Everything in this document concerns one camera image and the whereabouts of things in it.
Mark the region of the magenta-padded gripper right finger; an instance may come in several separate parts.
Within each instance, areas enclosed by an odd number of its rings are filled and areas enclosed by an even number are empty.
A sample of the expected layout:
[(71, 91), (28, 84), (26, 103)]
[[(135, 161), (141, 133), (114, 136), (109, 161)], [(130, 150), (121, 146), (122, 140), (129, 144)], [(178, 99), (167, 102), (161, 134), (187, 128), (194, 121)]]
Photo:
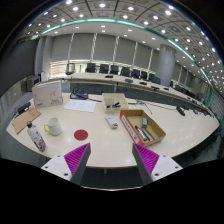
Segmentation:
[(136, 143), (133, 144), (132, 154), (136, 160), (143, 185), (152, 183), (182, 169), (171, 157), (158, 155)]

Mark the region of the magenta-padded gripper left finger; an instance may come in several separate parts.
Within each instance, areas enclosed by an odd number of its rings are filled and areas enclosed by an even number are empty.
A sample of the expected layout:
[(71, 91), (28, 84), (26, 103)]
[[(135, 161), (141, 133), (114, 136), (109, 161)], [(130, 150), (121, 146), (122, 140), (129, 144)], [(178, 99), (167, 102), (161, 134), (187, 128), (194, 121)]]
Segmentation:
[(87, 143), (65, 155), (57, 155), (50, 159), (42, 166), (42, 169), (79, 185), (90, 154), (91, 147)]

